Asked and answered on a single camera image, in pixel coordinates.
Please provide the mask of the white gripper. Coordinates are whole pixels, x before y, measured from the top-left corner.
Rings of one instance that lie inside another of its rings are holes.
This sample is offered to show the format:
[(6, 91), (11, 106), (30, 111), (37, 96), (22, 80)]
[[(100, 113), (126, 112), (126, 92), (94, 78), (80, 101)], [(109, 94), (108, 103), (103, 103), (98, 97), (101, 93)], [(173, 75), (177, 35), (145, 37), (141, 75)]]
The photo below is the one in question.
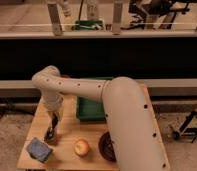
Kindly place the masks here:
[(49, 111), (48, 116), (49, 116), (50, 123), (52, 124), (53, 129), (55, 129), (56, 126), (58, 125), (59, 118), (58, 118), (57, 113), (52, 113), (52, 112), (58, 111), (62, 105), (62, 102), (63, 102), (62, 97), (59, 97), (54, 100), (44, 98), (43, 104), (45, 108)]

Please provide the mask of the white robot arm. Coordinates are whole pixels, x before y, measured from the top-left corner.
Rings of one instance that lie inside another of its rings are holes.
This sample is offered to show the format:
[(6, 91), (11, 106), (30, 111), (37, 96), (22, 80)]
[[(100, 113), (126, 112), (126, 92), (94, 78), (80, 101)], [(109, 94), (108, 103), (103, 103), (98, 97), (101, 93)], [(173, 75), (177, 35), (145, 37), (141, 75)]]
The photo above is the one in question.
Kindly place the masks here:
[(60, 108), (63, 94), (101, 102), (120, 171), (171, 171), (155, 115), (134, 79), (63, 78), (48, 66), (33, 75), (32, 83), (52, 113)]

